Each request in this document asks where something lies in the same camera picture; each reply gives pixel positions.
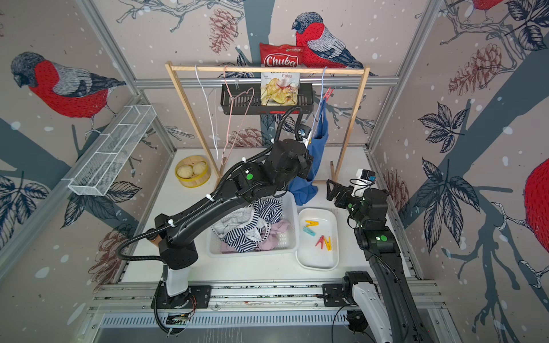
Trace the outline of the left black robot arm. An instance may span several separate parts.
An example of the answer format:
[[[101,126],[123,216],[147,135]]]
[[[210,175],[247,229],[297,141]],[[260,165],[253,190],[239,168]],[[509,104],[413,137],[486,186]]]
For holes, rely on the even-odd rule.
[[[124,261],[159,261],[164,265],[161,284],[169,297],[189,288],[190,267],[198,260],[194,244],[203,231],[236,210],[265,197],[282,195],[296,177],[307,177],[313,157],[307,150],[310,128],[303,125],[303,110],[291,107],[283,114],[272,144],[264,151],[239,161],[226,171],[212,193],[186,210],[160,214],[155,229],[123,242],[116,256]],[[130,256],[124,249],[143,239],[160,237],[158,255]]]

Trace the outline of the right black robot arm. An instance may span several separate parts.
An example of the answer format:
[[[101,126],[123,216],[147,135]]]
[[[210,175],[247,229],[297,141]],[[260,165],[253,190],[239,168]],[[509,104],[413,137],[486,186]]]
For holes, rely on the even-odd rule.
[[[343,298],[357,307],[360,317],[351,320],[350,329],[370,330],[375,342],[431,342],[406,280],[400,248],[386,224],[388,196],[370,187],[357,195],[353,187],[327,181],[327,200],[347,210],[357,245],[373,270],[343,277]]]

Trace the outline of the blue tank top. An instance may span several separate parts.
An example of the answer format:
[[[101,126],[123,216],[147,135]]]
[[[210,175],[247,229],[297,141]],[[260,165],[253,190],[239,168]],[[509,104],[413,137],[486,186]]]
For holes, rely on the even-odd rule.
[[[323,158],[325,145],[329,137],[325,104],[320,107],[319,122],[313,134],[308,151],[313,156],[313,165],[308,176],[303,179],[296,177],[290,183],[289,191],[293,194],[297,206],[307,204],[317,193],[318,187],[313,184]]]

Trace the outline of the pink tank top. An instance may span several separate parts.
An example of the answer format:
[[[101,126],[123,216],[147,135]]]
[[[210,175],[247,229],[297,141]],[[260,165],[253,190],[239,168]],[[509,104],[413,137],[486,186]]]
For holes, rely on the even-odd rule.
[[[257,242],[254,247],[250,244],[244,246],[244,252],[261,252],[273,250],[279,243],[281,234],[284,234],[290,223],[287,220],[280,220],[278,223],[272,225],[270,234],[266,235],[266,239],[263,242]],[[220,251],[222,254],[241,253],[240,250],[236,250],[234,247],[222,242],[220,244]]]

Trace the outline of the pink wire hanger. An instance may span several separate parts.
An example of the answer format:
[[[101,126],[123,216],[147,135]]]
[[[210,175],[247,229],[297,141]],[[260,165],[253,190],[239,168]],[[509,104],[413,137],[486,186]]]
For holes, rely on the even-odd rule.
[[[248,95],[251,94],[252,99],[248,102],[247,108],[244,112],[244,116],[246,116],[247,112],[249,111],[250,104],[253,103],[255,90],[254,90],[253,87],[250,87],[249,89],[247,89],[245,91],[240,91],[240,86],[238,84],[238,82],[239,82],[238,78],[234,79],[234,86],[233,86],[233,89],[231,89],[231,87],[228,84],[228,79],[226,77],[227,76],[227,67],[224,67],[222,75],[223,75],[224,85],[225,85],[226,90],[227,90],[227,97],[230,100],[229,121],[228,121],[227,132],[226,132],[226,143],[225,143],[224,148],[222,150],[222,165],[224,166],[224,165],[227,164],[228,158],[229,158],[230,154],[232,153],[232,151],[234,149],[234,145],[235,145],[236,140],[237,140],[237,139],[234,139],[231,143],[231,147],[229,147],[229,145],[230,145],[229,144],[230,129],[231,129],[231,125],[232,125],[232,118],[234,117],[234,109],[236,107],[238,107],[238,101],[240,100],[241,97],[244,97],[244,100],[246,100]]]

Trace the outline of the red clothespin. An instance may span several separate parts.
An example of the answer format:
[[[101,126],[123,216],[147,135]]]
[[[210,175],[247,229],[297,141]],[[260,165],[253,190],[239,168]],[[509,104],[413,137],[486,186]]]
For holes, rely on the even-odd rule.
[[[324,94],[323,99],[324,99],[325,101],[329,100],[329,98],[330,98],[330,97],[332,96],[332,94],[333,94],[333,91],[334,91],[334,89],[333,89],[332,87],[330,87],[330,88],[326,91],[326,93]]]
[[[320,249],[324,249],[324,245],[325,245],[325,236],[322,235],[319,240],[317,241],[317,243],[315,244],[316,246],[320,246]]]

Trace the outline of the white wire hanger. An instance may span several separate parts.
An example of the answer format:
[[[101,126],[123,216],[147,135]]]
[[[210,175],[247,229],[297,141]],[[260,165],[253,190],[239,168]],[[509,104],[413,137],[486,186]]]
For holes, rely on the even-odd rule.
[[[219,147],[218,147],[218,143],[217,143],[217,125],[214,122],[215,115],[211,111],[210,102],[209,102],[209,95],[207,94],[206,89],[205,89],[203,83],[200,80],[197,65],[194,66],[194,74],[195,74],[197,82],[200,86],[200,89],[202,90],[202,94],[204,96],[204,100],[205,100],[205,103],[206,103],[206,110],[207,110],[208,118],[209,118],[209,121],[210,121],[210,130],[211,130],[211,134],[212,134],[211,138],[212,138],[212,142],[213,142],[214,150],[215,150],[215,159],[218,160],[219,159]]]

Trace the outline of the striped tank top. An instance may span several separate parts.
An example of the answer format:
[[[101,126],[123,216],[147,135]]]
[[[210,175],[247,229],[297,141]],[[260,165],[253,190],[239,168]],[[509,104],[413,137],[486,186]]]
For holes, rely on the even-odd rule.
[[[283,219],[282,201],[274,197],[261,198],[247,207],[235,210],[214,223],[210,229],[218,240],[244,252],[244,246],[254,247],[270,234],[272,225]]]

